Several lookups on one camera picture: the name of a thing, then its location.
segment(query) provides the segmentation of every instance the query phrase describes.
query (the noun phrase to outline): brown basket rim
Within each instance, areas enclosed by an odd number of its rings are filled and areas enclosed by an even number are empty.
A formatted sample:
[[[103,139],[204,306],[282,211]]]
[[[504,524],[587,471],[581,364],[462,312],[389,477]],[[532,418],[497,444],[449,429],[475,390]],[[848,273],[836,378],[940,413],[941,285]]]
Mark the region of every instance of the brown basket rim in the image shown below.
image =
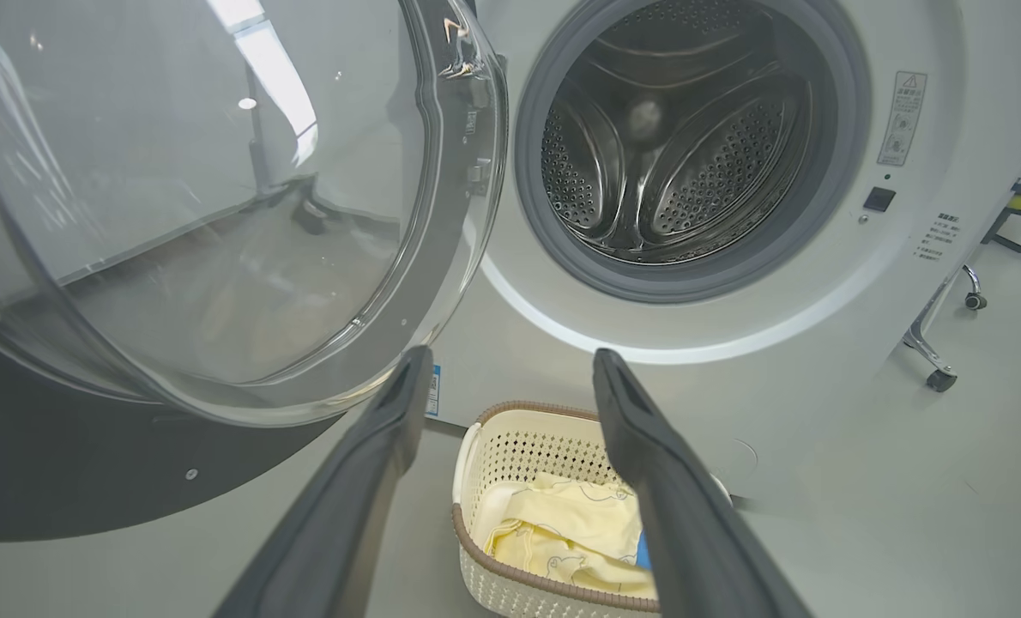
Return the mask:
[[[538,401],[503,401],[487,408],[484,414],[480,415],[478,422],[481,426],[489,422],[492,418],[506,411],[534,411],[548,412],[548,414],[563,415],[567,417],[593,420],[597,422],[598,416],[590,411],[581,408],[570,408],[568,406],[556,406],[553,403],[541,403]],[[450,509],[450,518],[453,521],[453,532],[460,548],[465,549],[469,558],[475,560],[487,571],[494,572],[502,578],[510,579],[512,582],[525,583],[525,585],[538,588],[547,593],[566,596],[566,598],[593,603],[607,607],[616,607],[618,610],[645,611],[645,613],[659,614],[659,601],[643,598],[633,598],[627,595],[603,593],[603,591],[592,590],[585,587],[573,585],[573,583],[557,582],[554,579],[542,578],[541,575],[534,575],[532,572],[523,571],[522,568],[510,567],[509,564],[502,564],[491,556],[488,556],[479,545],[472,540],[469,531],[465,527],[465,513],[460,510],[459,503],[453,503]]]

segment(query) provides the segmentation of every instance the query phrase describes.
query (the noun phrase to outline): yellow cloth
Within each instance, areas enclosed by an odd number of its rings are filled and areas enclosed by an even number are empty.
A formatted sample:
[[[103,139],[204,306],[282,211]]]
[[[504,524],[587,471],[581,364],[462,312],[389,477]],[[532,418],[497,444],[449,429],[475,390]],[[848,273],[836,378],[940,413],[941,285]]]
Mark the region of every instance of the yellow cloth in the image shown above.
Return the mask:
[[[557,582],[657,599],[651,572],[636,567],[642,529],[637,498],[628,487],[542,472],[510,496],[484,551]]]

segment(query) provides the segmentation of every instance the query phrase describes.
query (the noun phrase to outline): warning sticker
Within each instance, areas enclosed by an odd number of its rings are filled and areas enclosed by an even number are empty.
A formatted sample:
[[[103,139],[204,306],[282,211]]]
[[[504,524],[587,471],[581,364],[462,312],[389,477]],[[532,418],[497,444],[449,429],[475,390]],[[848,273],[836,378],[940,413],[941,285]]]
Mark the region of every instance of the warning sticker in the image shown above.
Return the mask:
[[[922,96],[926,94],[926,74],[902,70],[895,74],[895,92],[891,97],[891,113],[888,114],[888,129],[884,131],[884,144],[880,146],[880,156],[876,163],[903,165],[907,152],[911,151],[911,140],[915,137],[915,126],[922,110]]]
[[[938,262],[960,234],[961,218],[938,212],[937,219],[930,224],[930,229],[919,239],[914,256],[926,262]]]
[[[428,417],[438,417],[438,396],[441,394],[441,368],[435,365],[435,373],[431,376],[431,391],[427,394]]]

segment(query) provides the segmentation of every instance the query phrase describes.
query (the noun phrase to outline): blue and white sticker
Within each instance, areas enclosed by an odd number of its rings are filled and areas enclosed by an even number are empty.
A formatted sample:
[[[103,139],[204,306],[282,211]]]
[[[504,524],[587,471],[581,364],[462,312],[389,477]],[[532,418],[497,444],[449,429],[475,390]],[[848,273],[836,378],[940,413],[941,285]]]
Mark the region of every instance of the blue and white sticker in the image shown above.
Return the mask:
[[[428,417],[438,418],[438,395],[441,392],[441,367],[435,365],[435,374],[431,376],[431,392],[427,395]]]

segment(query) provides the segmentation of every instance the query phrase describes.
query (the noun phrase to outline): washing machine door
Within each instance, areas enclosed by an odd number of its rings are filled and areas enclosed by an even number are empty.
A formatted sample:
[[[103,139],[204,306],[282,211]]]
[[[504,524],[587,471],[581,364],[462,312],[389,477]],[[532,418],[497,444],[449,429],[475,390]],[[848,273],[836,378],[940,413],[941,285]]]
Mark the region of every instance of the washing machine door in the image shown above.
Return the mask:
[[[243,425],[338,414],[476,269],[506,86],[460,0],[0,0],[0,349]]]

